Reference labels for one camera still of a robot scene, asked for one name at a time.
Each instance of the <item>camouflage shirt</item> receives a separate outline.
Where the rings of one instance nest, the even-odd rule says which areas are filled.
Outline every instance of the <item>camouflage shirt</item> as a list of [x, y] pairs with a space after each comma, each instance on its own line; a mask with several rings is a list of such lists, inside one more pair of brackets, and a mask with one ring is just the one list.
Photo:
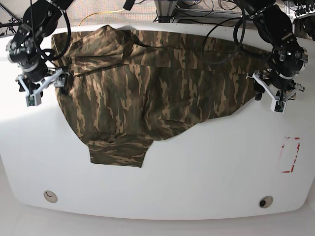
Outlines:
[[[53, 36], [57, 53], [66, 37]], [[59, 65], [68, 65], [73, 76], [57, 90], [57, 99], [70, 127], [89, 147], [92, 163], [141, 167], [154, 140], [229, 116], [254, 97], [253, 80], [246, 75], [265, 63], [239, 54], [209, 65], [201, 57], [203, 39], [110, 26], [72, 33]], [[233, 42], [209, 38], [205, 56], [219, 61], [234, 48]]]

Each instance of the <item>round hole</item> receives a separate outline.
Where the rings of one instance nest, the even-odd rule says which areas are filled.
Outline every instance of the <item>round hole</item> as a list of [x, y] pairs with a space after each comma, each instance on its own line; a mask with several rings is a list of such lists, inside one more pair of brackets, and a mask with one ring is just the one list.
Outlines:
[[56, 203], [58, 201], [57, 195], [54, 194], [52, 191], [45, 191], [44, 198], [50, 203]]
[[268, 208], [271, 206], [272, 202], [274, 201], [273, 197], [271, 196], [267, 196], [267, 197], [264, 197], [262, 198], [260, 201], [259, 201], [259, 207], [260, 208]]
[[264, 201], [264, 200], [260, 201], [259, 205], [260, 205], [260, 207], [264, 207], [266, 205], [266, 201]]

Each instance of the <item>wire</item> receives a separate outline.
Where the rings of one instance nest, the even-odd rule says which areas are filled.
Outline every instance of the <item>wire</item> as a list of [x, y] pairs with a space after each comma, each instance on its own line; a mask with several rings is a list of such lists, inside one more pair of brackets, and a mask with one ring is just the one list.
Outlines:
[[32, 83], [32, 75], [31, 75], [31, 77], [29, 78], [29, 93], [30, 93], [30, 95], [31, 95], [32, 92], [33, 92], [33, 89], [31, 88], [31, 83]]
[[310, 5], [309, 5], [309, 0], [306, 0], [306, 7], [305, 7], [306, 11], [310, 11]]
[[204, 22], [200, 22], [200, 21], [195, 21], [193, 19], [180, 19], [180, 21], [191, 21], [191, 22], [195, 22], [195, 23], [203, 24], [203, 25], [210, 25], [210, 24], [212, 24], [212, 23], [204, 23]]
[[211, 9], [211, 11], [208, 14], [203, 15], [203, 16], [192, 16], [192, 15], [186, 14], [186, 13], [180, 11], [180, 10], [178, 10], [178, 11], [181, 12], [182, 14], [184, 14], [184, 15], [191, 16], [191, 17], [206, 17], [206, 16], [209, 16], [213, 12], [213, 9], [215, 7], [215, 5], [213, 3], [213, 0], [211, 0], [211, 2], [212, 2], [212, 9]]
[[156, 21], [158, 21], [158, 11], [156, 10], [156, 12], [157, 12], [157, 16], [156, 16], [156, 18], [153, 20], [153, 23], [156, 22]]
[[71, 27], [70, 27], [70, 21], [69, 21], [68, 15], [67, 15], [66, 12], [63, 12], [63, 16], [64, 16], [64, 19], [65, 19], [65, 22], [66, 22], [66, 25], [67, 25], [67, 30], [68, 30], [68, 35], [67, 35], [67, 40], [66, 40], [66, 43], [65, 43], [65, 47], [63, 48], [62, 52], [58, 56], [54, 57], [54, 53], [55, 53], [54, 50], [51, 50], [51, 49], [41, 50], [40, 46], [37, 46], [37, 44], [36, 44], [34, 23], [33, 23], [33, 11], [32, 11], [33, 4], [32, 4], [32, 0], [30, 0], [30, 4], [31, 4], [31, 7], [30, 7], [30, 9], [31, 9], [31, 29], [32, 29], [32, 37], [33, 37], [34, 45], [35, 45], [37, 51], [40, 53], [40, 55], [44, 59], [50, 61], [54, 66], [56, 66], [52, 61], [53, 60], [58, 60], [58, 59], [60, 59], [60, 58], [62, 58], [64, 56], [64, 54], [68, 50], [68, 47], [69, 47], [70, 41], [71, 41]]
[[11, 31], [13, 34], [16, 33], [14, 27], [15, 26], [20, 26], [22, 23], [20, 21], [20, 19], [15, 19], [13, 16], [11, 17], [11, 19], [9, 20], [9, 22], [7, 24], [2, 24], [0, 22], [0, 29], [6, 27], [6, 30], [4, 33], [1, 34], [1, 36], [7, 35], [8, 34], [8, 30]]
[[[229, 8], [229, 9], [224, 8], [224, 7], [222, 6], [222, 1], [229, 2], [229, 3], [233, 3], [233, 4], [235, 4], [235, 6], [234, 6], [233, 8]], [[231, 10], [234, 10], [234, 9], [237, 8], [236, 3], [232, 2], [232, 1], [229, 1], [229, 0], [218, 0], [218, 4], [219, 4], [219, 7], [221, 7], [221, 8], [222, 8], [223, 10], [225, 10], [225, 11], [231, 11]]]
[[[235, 44], [238, 46], [239, 45], [239, 42], [238, 42], [238, 39], [237, 39], [237, 33], [238, 33], [238, 29], [240, 28], [242, 24], [242, 19], [240, 19], [236, 25], [235, 25], [235, 28], [234, 28], [234, 32], [233, 32], [233, 39], [234, 39], [234, 42]], [[261, 54], [257, 54], [257, 53], [253, 53], [253, 52], [250, 52], [250, 51], [247, 51], [246, 49], [244, 49], [243, 47], [240, 47], [240, 51], [245, 53], [246, 55], [250, 56], [250, 57], [253, 57], [253, 58], [257, 58], [257, 59], [265, 59], [264, 56], [262, 56]]]
[[[232, 59], [233, 57], [236, 56], [236, 54], [239, 52], [241, 46], [242, 46], [242, 43], [243, 43], [243, 40], [244, 40], [244, 36], [245, 36], [245, 30], [246, 30], [246, 21], [247, 21], [247, 16], [245, 14], [245, 9], [243, 7], [243, 5], [239, 2], [237, 4], [241, 10], [242, 10], [242, 17], [235, 17], [235, 18], [230, 18], [230, 19], [227, 19], [225, 21], [222, 21], [221, 23], [217, 24], [216, 26], [213, 27], [212, 30], [209, 31], [209, 33], [206, 35], [205, 39], [203, 40], [202, 42], [202, 46], [201, 46], [201, 55], [203, 57], [203, 59], [209, 63], [210, 65], [219, 65], [219, 64], [223, 64], [225, 62], [227, 62], [228, 60]], [[225, 22], [228, 22], [228, 21], [232, 21], [232, 20], [236, 20], [236, 19], [242, 19], [243, 20], [243, 30], [242, 30], [242, 35], [241, 35], [241, 40], [239, 42], [239, 44], [235, 47], [235, 50], [234, 52], [228, 56], [226, 59], [222, 60], [222, 61], [217, 61], [217, 62], [212, 62], [212, 61], [208, 61], [207, 59], [205, 59], [205, 55], [204, 55], [204, 50], [205, 50], [205, 46], [206, 46], [206, 41], [209, 37], [209, 35], [216, 29], [218, 28], [219, 26], [221, 26], [222, 24], [224, 24]]]
[[202, 0], [195, 0], [195, 2], [193, 3], [193, 4], [188, 4], [188, 3], [185, 3], [184, 1], [182, 1], [182, 4], [184, 4], [185, 6], [189, 6], [189, 7], [191, 7], [191, 6], [196, 6], [196, 5], [198, 5], [198, 4], [200, 4], [202, 2]]
[[295, 11], [295, 10], [293, 10], [293, 9], [290, 7], [290, 2], [289, 2], [289, 5], [288, 5], [288, 4], [286, 4], [286, 0], [283, 0], [283, 3], [284, 3], [284, 5], [286, 5], [289, 9], [291, 9], [292, 11]]
[[269, 56], [267, 57], [266, 59], [266, 62], [268, 63], [268, 61], [271, 59], [272, 55], [274, 54], [275, 52], [275, 46], [272, 45], [272, 50], [271, 50], [271, 53], [269, 54]]
[[118, 10], [118, 11], [102, 11], [102, 12], [96, 12], [96, 13], [90, 14], [90, 15], [86, 16], [85, 18], [83, 18], [83, 20], [80, 22], [79, 26], [82, 24], [82, 22], [83, 22], [86, 18], [88, 18], [88, 17], [90, 17], [90, 16], [93, 16], [93, 15], [96, 15], [96, 14], [117, 13], [117, 12], [122, 12], [122, 11], [124, 11], [124, 10], [125, 10], [125, 9], [121, 9], [121, 10]]
[[143, 3], [145, 0], [142, 0], [141, 2], [137, 2], [137, 3], [135, 3], [134, 5], [137, 5], [137, 4], [141, 4], [141, 3]]

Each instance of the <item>floor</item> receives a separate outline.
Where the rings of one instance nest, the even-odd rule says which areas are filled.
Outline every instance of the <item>floor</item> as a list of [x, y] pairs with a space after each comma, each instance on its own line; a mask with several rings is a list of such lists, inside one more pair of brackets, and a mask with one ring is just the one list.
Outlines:
[[[68, 9], [67, 13], [70, 19], [71, 26], [79, 25], [80, 21], [89, 14], [102, 11], [114, 11], [123, 8], [126, 0], [76, 0]], [[221, 10], [219, 0], [200, 0], [201, 3], [192, 8]], [[193, 4], [194, 0], [186, 0], [187, 4]], [[30, 6], [29, 0], [1, 0], [1, 4], [10, 10], [17, 18], [22, 18], [26, 9]], [[222, 1], [224, 8], [231, 8], [232, 3]], [[120, 13], [96, 14], [87, 18], [82, 25], [96, 25], [106, 23], [147, 23], [152, 22], [156, 17], [156, 7], [153, 0], [145, 0], [140, 4], [135, 4], [131, 11], [123, 11]], [[9, 16], [0, 9], [0, 22], [6, 23]], [[58, 27], [65, 27], [64, 19], [59, 20]]]

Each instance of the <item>yellow cable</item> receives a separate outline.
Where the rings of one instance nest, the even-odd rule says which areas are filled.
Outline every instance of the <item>yellow cable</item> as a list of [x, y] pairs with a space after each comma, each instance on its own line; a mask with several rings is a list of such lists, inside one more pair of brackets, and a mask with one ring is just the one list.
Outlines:
[[88, 18], [88, 17], [90, 17], [90, 16], [93, 16], [93, 15], [96, 15], [96, 14], [104, 14], [104, 13], [117, 13], [117, 12], [122, 12], [123, 10], [124, 10], [124, 9], [121, 9], [121, 10], [118, 10], [118, 11], [103, 11], [103, 12], [96, 12], [96, 13], [93, 13], [93, 14], [88, 15], [87, 17], [83, 18], [83, 20], [80, 22], [79, 26], [82, 24], [82, 22], [83, 22], [86, 18]]

